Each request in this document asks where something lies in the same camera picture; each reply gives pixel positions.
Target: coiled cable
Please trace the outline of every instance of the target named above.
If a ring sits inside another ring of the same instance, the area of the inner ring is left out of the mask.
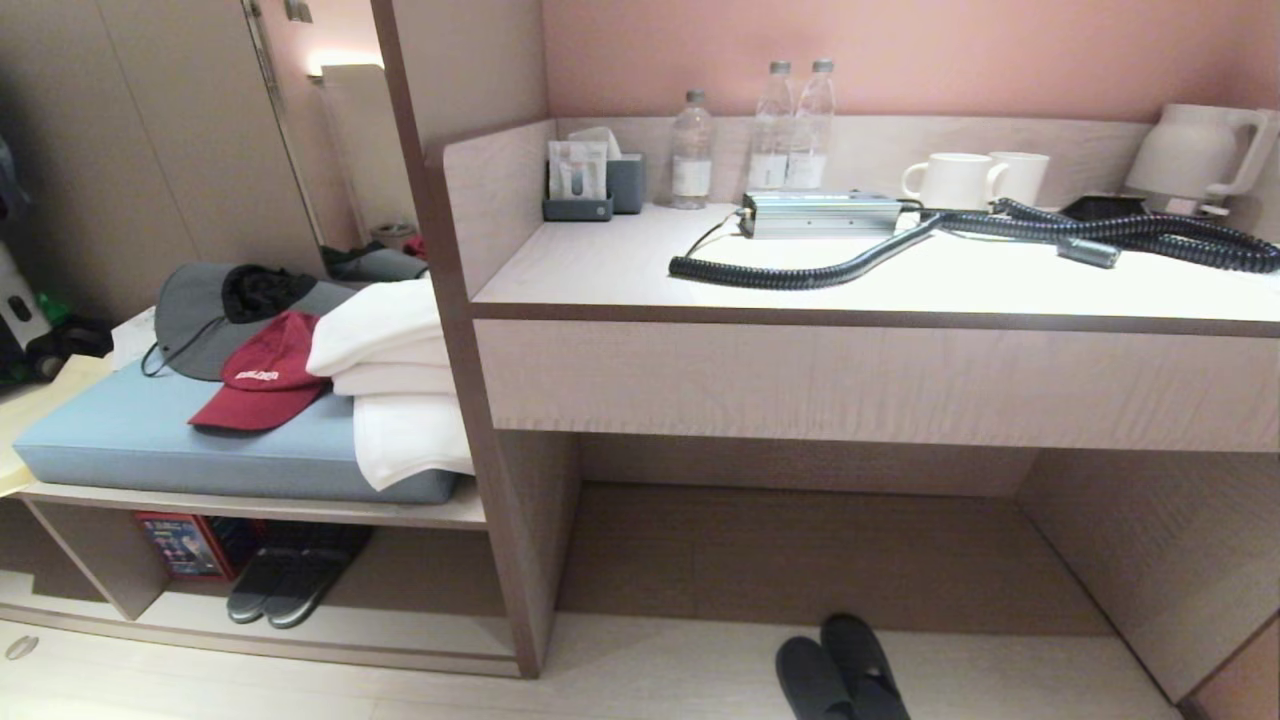
[[[1248,233],[1190,218],[1130,215],[1078,222],[1009,199],[998,200],[995,210],[1006,215],[936,211],[919,225],[881,242],[851,260],[826,268],[804,270],[751,268],[699,260],[686,255],[672,258],[667,270],[672,277],[733,287],[815,290],[854,281],[884,260],[919,243],[936,229],[1050,243],[1071,238],[1101,240],[1125,250],[1153,252],[1210,268],[1247,273],[1272,273],[1280,269],[1280,247]],[[922,214],[928,215],[929,211],[922,210]]]

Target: desk drawer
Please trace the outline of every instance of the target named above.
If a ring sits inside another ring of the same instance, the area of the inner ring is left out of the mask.
[[[477,320],[508,429],[1280,448],[1271,338]]]

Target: electric kettle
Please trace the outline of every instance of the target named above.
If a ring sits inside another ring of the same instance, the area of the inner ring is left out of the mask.
[[[1253,137],[1240,167],[1240,131]],[[1258,181],[1280,135],[1280,113],[1208,105],[1165,105],[1165,111],[1138,150],[1125,179],[1126,195],[1142,195],[1157,213],[1225,215],[1221,202],[1243,195]]]

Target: kettle handle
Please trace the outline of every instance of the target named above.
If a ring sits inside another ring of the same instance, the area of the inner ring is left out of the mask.
[[[1226,122],[1233,129],[1253,127],[1253,142],[1240,161],[1240,169],[1229,183],[1213,183],[1206,188],[1208,195],[1243,195],[1253,190],[1258,182],[1262,167],[1271,156],[1276,137],[1280,136],[1280,113],[1275,110],[1233,110]]]

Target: red baseball cap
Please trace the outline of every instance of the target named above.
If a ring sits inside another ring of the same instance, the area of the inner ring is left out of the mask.
[[[329,386],[307,373],[311,334],[320,318],[287,311],[232,354],[223,388],[191,420],[230,430],[270,430],[293,419]]]

